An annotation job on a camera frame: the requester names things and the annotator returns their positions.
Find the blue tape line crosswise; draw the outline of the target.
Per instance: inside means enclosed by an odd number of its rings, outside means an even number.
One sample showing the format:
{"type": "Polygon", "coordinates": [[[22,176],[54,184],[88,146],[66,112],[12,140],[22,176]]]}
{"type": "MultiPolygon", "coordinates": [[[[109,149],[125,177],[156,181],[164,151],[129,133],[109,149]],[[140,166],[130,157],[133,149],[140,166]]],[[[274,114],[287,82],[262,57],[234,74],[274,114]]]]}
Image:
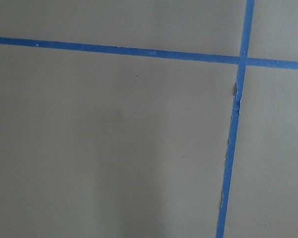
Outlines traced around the blue tape line crosswise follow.
{"type": "Polygon", "coordinates": [[[259,59],[259,58],[241,59],[240,57],[236,57],[236,56],[212,55],[212,54],[202,54],[202,53],[186,53],[186,52],[175,52],[175,51],[163,51],[163,50],[103,46],[103,45],[93,45],[93,44],[31,40],[31,39],[19,39],[19,38],[6,38],[6,37],[0,37],[0,45],[36,47],[36,48],[47,48],[47,49],[118,54],[118,55],[141,56],[141,57],[174,59],[174,60],[215,62],[215,63],[227,63],[227,64],[238,64],[240,62],[243,62],[249,66],[298,70],[298,61],[287,61],[287,60],[259,59]]]}

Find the blue tape line lengthwise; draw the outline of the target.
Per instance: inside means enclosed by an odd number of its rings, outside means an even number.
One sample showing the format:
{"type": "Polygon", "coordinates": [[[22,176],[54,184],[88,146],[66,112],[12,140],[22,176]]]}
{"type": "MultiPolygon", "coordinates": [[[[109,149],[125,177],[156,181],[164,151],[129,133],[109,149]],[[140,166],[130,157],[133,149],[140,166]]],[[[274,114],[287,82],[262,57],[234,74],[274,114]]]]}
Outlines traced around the blue tape line lengthwise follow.
{"type": "Polygon", "coordinates": [[[251,36],[251,27],[253,20],[255,1],[248,0],[245,6],[245,14],[243,21],[242,37],[239,51],[239,59],[236,72],[236,94],[233,99],[231,121],[228,135],[228,144],[226,150],[226,159],[223,173],[223,185],[222,185],[222,201],[219,208],[216,238],[223,238],[225,231],[225,222],[230,194],[231,177],[233,171],[235,146],[238,133],[238,124],[240,117],[240,104],[243,93],[244,78],[247,66],[249,43],[251,36]]]}

